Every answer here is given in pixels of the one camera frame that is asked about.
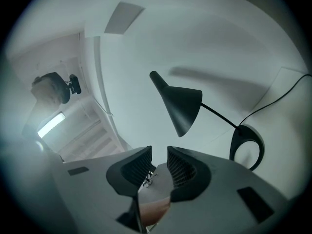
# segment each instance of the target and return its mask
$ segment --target lamp neck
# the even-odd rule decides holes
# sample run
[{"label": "lamp neck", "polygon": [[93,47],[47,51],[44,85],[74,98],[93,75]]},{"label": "lamp neck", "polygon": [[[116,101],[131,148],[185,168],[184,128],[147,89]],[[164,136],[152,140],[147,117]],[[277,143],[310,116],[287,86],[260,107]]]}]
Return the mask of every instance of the lamp neck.
[{"label": "lamp neck", "polygon": [[239,128],[233,124],[232,122],[230,122],[228,119],[226,119],[224,116],[222,116],[221,114],[219,114],[217,111],[213,110],[212,108],[208,107],[207,105],[205,105],[204,103],[201,104],[202,107],[208,109],[210,112],[214,113],[215,115],[219,116],[221,119],[223,119],[224,121],[226,121],[227,123],[229,123],[231,126],[233,126],[235,129]]}]

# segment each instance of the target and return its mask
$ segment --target lamp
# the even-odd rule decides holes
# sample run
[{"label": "lamp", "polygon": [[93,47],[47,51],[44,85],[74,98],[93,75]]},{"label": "lamp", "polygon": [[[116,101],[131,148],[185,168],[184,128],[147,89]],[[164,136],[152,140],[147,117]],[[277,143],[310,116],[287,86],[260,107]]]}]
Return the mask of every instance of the lamp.
[{"label": "lamp", "polygon": [[202,106],[235,128],[230,147],[230,160],[234,161],[235,153],[243,143],[253,141],[259,146],[259,157],[250,170],[253,171],[261,163],[264,145],[254,130],[247,126],[236,126],[217,111],[202,103],[203,94],[201,90],[169,86],[156,71],[150,73],[150,78],[165,103],[179,137],[184,136],[191,128]]}]

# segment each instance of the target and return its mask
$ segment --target ribbed black pad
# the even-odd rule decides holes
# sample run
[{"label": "ribbed black pad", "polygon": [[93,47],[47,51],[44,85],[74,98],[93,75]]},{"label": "ribbed black pad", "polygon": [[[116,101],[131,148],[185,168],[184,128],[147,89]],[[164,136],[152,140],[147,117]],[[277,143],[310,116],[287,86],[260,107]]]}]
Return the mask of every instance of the ribbed black pad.
[{"label": "ribbed black pad", "polygon": [[173,152],[168,151],[167,166],[175,188],[185,185],[196,175],[195,167]]},{"label": "ribbed black pad", "polygon": [[145,152],[121,168],[122,176],[130,183],[140,187],[151,167],[152,151]]},{"label": "ribbed black pad", "polygon": [[135,197],[152,165],[152,147],[113,164],[106,172],[108,183],[119,195]]},{"label": "ribbed black pad", "polygon": [[211,172],[208,166],[189,155],[192,150],[168,146],[168,170],[175,189],[171,192],[171,202],[192,200],[209,185]]}]

